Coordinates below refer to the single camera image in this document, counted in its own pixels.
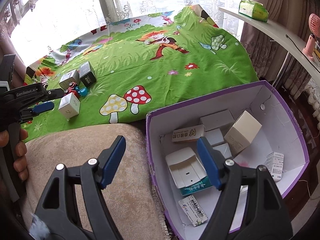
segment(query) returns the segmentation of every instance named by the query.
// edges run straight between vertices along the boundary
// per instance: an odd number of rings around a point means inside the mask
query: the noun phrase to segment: bed
[[[154,109],[257,81],[241,43],[207,17],[199,7],[134,17],[50,51],[27,68],[25,84],[58,88],[63,74],[86,61],[97,82],[80,98],[79,115],[65,119],[57,99],[52,111],[23,124],[28,140],[89,125],[133,122]]]

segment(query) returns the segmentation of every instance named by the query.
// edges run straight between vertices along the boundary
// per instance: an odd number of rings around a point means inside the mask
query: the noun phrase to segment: purple edge
[[[276,98],[279,100],[279,102],[281,103],[282,107],[286,110],[286,112],[288,113],[288,116],[289,118],[291,119],[291,122],[297,132],[297,135],[299,137],[299,140],[300,140],[300,143],[302,145],[302,149],[303,149],[303,154],[304,154],[304,158],[305,158],[305,164],[303,165],[303,168],[302,170],[300,171],[300,173],[298,174],[298,176],[296,177],[296,179],[291,183],[291,185],[287,188],[287,190],[282,194],[282,197],[284,198],[289,192],[290,190],[294,187],[294,185],[297,183],[297,181],[299,180],[299,178],[301,177],[301,175],[304,173],[305,169],[307,168],[308,164],[309,164],[309,155],[308,155],[308,150],[307,150],[307,146],[306,146],[306,143],[305,143],[305,140],[303,138],[303,135],[302,135],[302,132],[301,132],[301,129],[298,125],[298,122],[296,121],[295,117],[293,116],[289,106],[287,105],[287,103],[283,100],[283,98],[280,96],[280,94],[278,93],[278,91],[273,87],[271,86],[267,81],[263,80],[263,81],[257,81],[257,82],[252,82],[252,83],[249,83],[249,84],[244,84],[244,85],[239,85],[239,86],[236,86],[236,87],[230,87],[230,88],[226,88],[226,89],[223,89],[223,90],[220,90],[220,91],[217,91],[217,92],[213,92],[211,94],[208,94],[208,95],[204,95],[204,96],[200,96],[200,97],[197,97],[197,98],[193,98],[193,99],[190,99],[190,100],[187,100],[187,101],[183,101],[183,102],[180,102],[180,103],[176,103],[174,105],[171,105],[171,106],[166,106],[166,107],[163,107],[163,108],[160,108],[160,109],[157,109],[157,110],[154,110],[154,111],[151,111],[147,114],[147,117],[146,117],[146,134],[147,134],[147,154],[148,154],[148,157],[149,157],[149,162],[152,166],[152,169],[154,170],[154,163],[153,163],[153,160],[152,160],[152,154],[151,154],[151,144],[150,144],[150,137],[149,137],[149,125],[150,125],[150,122],[151,122],[151,119],[152,117],[156,116],[156,115],[159,115],[159,114],[163,114],[163,113],[166,113],[168,111],[172,111],[172,110],[175,110],[175,109],[178,109],[178,108],[181,108],[181,107],[185,107],[185,106],[188,106],[188,105],[191,105],[191,104],[195,104],[195,103],[198,103],[198,102],[201,102],[201,101],[205,101],[205,100],[208,100],[208,99],[211,99],[211,98],[215,98],[215,97],[218,97],[218,96],[221,96],[221,95],[224,95],[224,94],[227,94],[227,93],[232,93],[232,92],[235,92],[235,91],[239,91],[239,90],[243,90],[243,89],[248,89],[248,88],[252,88],[252,87],[256,87],[256,86],[260,86],[260,85],[264,85],[266,86],[275,96]],[[157,183],[157,180],[156,180],[156,176],[155,174],[151,174],[151,179],[152,179],[152,183],[158,187],[158,183]],[[161,198],[161,201],[162,201],[162,197],[161,197],[161,192],[159,190],[157,190],[158,193],[159,193],[159,196]],[[164,206],[164,215],[166,216],[169,224],[171,225],[172,227],[172,230],[174,231],[175,235],[183,240],[184,238],[179,234],[179,232],[177,231],[177,229],[175,228],[170,216],[169,216],[169,212],[168,210],[166,209],[166,207]],[[239,230],[240,227],[230,231],[230,233],[234,232],[234,231],[237,231]]]

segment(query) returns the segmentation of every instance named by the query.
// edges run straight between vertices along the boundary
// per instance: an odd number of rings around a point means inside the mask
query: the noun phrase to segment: brown plush cushion
[[[113,182],[103,196],[124,240],[163,240],[157,210],[150,190],[150,178],[143,134],[128,124],[105,124],[52,133],[27,143],[29,179],[27,198],[21,209],[27,227],[31,224],[41,193],[58,163],[82,165],[109,148],[123,135],[127,148]],[[80,187],[76,196],[82,225],[90,230]]]

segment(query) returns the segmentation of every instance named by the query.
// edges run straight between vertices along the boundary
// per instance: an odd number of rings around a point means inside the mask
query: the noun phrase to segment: fan
[[[320,37],[320,18],[314,13],[309,17],[309,28],[312,33],[309,36],[306,47],[303,49],[303,53],[306,54],[310,60],[315,61],[312,53],[316,46],[315,38]]]

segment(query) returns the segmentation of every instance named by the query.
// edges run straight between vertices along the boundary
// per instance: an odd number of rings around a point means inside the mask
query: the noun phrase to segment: purple-trimmed storage box
[[[188,146],[197,151],[196,143],[173,144],[172,131],[197,125],[200,117],[225,109],[231,111],[234,119],[246,110],[262,124],[252,144],[237,157],[238,160],[235,159],[238,163],[256,168],[265,163],[271,152],[284,154],[284,173],[276,183],[282,197],[293,188],[309,163],[297,121],[279,93],[266,81],[224,89],[148,113],[147,152],[152,180],[164,205],[164,213],[180,240],[198,240],[207,222],[193,227],[178,204],[183,197],[173,182],[165,156]],[[232,231],[241,225],[246,194],[245,190],[240,193]],[[193,195],[210,218],[220,192],[211,187]]]

